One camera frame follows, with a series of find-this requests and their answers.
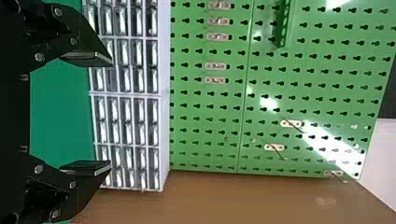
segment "metal item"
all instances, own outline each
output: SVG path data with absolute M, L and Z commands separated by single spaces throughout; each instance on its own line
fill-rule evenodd
M 230 41 L 231 37 L 222 33 L 209 33 L 206 35 L 206 39 L 211 41 Z
M 303 124 L 300 120 L 283 119 L 280 121 L 280 126 L 283 128 L 301 128 Z
M 205 69 L 208 71 L 224 71 L 227 69 L 226 63 L 205 63 Z
M 283 151 L 285 150 L 285 146 L 280 144 L 265 144 L 264 149 L 267 151 Z
M 204 83 L 214 85 L 224 85 L 226 83 L 225 77 L 205 77 Z
M 212 1 L 209 1 L 209 3 L 207 4 L 207 7 L 210 10 L 228 11 L 228 10 L 231 10 L 232 5 L 231 5 L 231 3 L 228 3 L 227 1 L 212 0 Z
M 229 26 L 231 22 L 231 19 L 222 17 L 207 19 L 207 23 L 213 26 Z

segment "pegboard hole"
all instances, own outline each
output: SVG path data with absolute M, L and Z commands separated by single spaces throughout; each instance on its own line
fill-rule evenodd
M 372 8 L 366 8 L 363 10 L 365 13 L 371 14 L 373 13 L 373 9 Z
M 332 11 L 340 13 L 341 12 L 341 8 L 340 7 L 335 7 L 332 9 Z
M 248 25 L 248 21 L 241 21 L 242 25 Z
M 279 11 L 279 10 L 280 10 L 280 6 L 271 7 L 271 9 L 273 9 L 273 10 L 275 10 L 275 11 Z
M 198 3 L 197 6 L 198 7 L 205 7 L 205 3 Z
M 333 28 L 334 30 L 336 30 L 338 28 L 338 24 L 336 24 L 336 23 L 335 24 L 331 24 L 330 28 Z
M 323 28 L 323 23 L 317 23 L 315 24 L 315 27 L 321 29 Z
M 368 29 L 369 29 L 369 25 L 367 25 L 367 24 L 366 24 L 366 25 L 363 25 L 363 26 L 361 26 L 361 29 L 362 29 L 362 30 L 368 30 Z
M 311 7 L 303 7 L 303 8 L 302 8 L 302 11 L 308 12 L 308 11 L 310 11 L 310 10 L 311 10 Z
M 351 13 L 356 13 L 357 11 L 358 11 L 358 9 L 355 8 L 355 7 L 350 8 L 350 9 L 348 10 L 348 12 L 351 12 Z
M 319 7 L 319 8 L 318 8 L 318 11 L 319 11 L 319 12 L 325 12 L 325 11 L 326 11 L 326 7 Z

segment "brown table surface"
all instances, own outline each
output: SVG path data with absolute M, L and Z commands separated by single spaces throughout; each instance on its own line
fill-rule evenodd
M 72 223 L 396 224 L 355 181 L 172 171 L 162 193 L 100 189 Z

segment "green panel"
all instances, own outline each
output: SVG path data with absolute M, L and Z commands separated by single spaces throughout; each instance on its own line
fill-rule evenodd
M 197 19 L 217 13 L 198 8 L 202 1 L 174 3 L 173 167 L 224 172 L 224 167 L 213 166 L 237 163 L 235 171 L 243 174 L 309 177 L 323 177 L 325 170 L 342 169 L 359 178 L 394 58 L 396 26 L 392 21 L 396 14 L 390 9 L 396 7 L 396 2 L 228 2 L 235 4 L 234 9 L 219 14 L 235 21 L 230 27 L 196 23 Z M 237 36 L 247 33 L 249 41 L 234 38 L 219 43 L 195 38 L 210 32 Z M 243 48 L 248 56 L 224 55 L 225 46 L 232 53 Z M 199 48 L 205 49 L 203 54 L 195 52 Z M 213 55 L 210 49 L 217 49 L 218 53 Z M 231 71 L 226 75 L 213 73 L 228 77 L 230 82 L 208 86 L 194 81 L 207 74 L 194 66 L 207 61 L 229 64 Z M 233 70 L 239 65 L 247 67 L 247 73 Z M 235 84 L 239 79 L 244 85 Z M 215 96 L 207 95 L 208 91 Z M 229 93 L 227 98 L 218 95 L 223 91 Z M 232 97 L 240 92 L 244 97 Z M 241 104 L 243 111 L 230 110 Z M 214 105 L 215 109 L 206 109 L 207 105 Z M 228 105 L 227 110 L 216 109 L 220 105 Z M 225 122 L 216 122 L 220 118 L 226 118 Z M 242 124 L 232 123 L 239 118 Z M 299 120 L 304 126 L 284 128 L 280 126 L 282 120 Z M 238 128 L 241 134 L 233 138 L 229 133 Z M 207 134 L 206 129 L 216 131 Z M 216 146 L 225 142 L 223 139 L 234 142 L 238 137 L 238 148 Z M 215 144 L 207 146 L 205 142 Z M 268 151 L 263 148 L 265 144 L 280 144 L 286 149 Z M 225 160 L 227 153 L 239 155 L 238 160 Z M 217 154 L 224 157 L 214 160 Z
M 232 11 L 209 11 L 203 1 L 172 3 L 171 161 L 174 169 L 235 173 L 238 161 L 251 0 L 235 1 Z M 233 25 L 209 26 L 208 18 L 228 17 Z M 224 33 L 227 42 L 207 41 Z M 205 63 L 227 63 L 226 71 L 206 71 Z M 204 77 L 226 77 L 209 85 Z
M 47 1 L 81 10 L 80 0 Z M 32 154 L 55 167 L 94 160 L 89 77 L 62 61 L 32 73 Z

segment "metal rod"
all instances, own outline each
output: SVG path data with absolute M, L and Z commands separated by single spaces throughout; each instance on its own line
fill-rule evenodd
M 268 145 L 270 145 L 271 148 L 274 149 L 274 151 L 276 152 L 276 154 L 279 156 L 279 158 L 280 158 L 282 161 L 286 161 L 286 160 L 288 159 L 288 158 L 283 157 L 283 156 L 280 154 L 280 152 L 277 150 L 277 148 L 276 148 L 275 146 L 273 146 L 272 144 L 268 144 Z
M 335 171 L 331 171 L 330 174 L 331 174 L 332 176 L 334 176 L 336 179 L 338 179 L 341 183 L 347 184 L 347 181 L 344 180 L 344 179 L 342 179 L 340 176 L 338 176 L 338 175 L 335 173 Z

